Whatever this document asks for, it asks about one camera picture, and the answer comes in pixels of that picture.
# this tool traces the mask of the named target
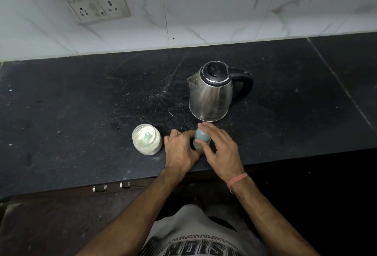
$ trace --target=stainless steel kettle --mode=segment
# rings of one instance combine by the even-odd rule
[[[189,108],[202,121],[214,122],[223,118],[232,103],[240,101],[252,90],[252,75],[240,68],[227,66],[221,61],[210,61],[197,73],[187,78],[190,86]],[[234,82],[243,82],[236,94]]]

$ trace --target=black kettle handle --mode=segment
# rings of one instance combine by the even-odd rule
[[[233,82],[243,82],[242,89],[236,95],[233,95],[232,104],[234,104],[241,101],[250,93],[254,80],[251,73],[241,68],[228,67],[228,72]]]

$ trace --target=white t-shirt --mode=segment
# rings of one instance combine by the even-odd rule
[[[183,206],[175,215],[156,221],[140,256],[268,255],[254,236],[244,239],[236,231],[210,220],[197,206]]]

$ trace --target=red thread bracelet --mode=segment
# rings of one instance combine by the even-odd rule
[[[228,188],[229,188],[229,191],[230,191],[231,193],[233,193],[232,190],[230,189],[230,186],[231,186],[232,184],[234,184],[235,182],[238,182],[238,181],[242,180],[243,178],[245,178],[245,177],[247,177],[247,176],[248,176],[247,173],[243,173],[243,174],[240,174],[239,176],[237,176],[237,177],[231,179],[230,182],[228,182],[228,184],[227,184],[227,186],[228,186]]]

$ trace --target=kettle lid knob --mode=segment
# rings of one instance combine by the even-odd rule
[[[231,80],[228,66],[221,61],[207,62],[200,70],[200,77],[212,86],[223,86]]]

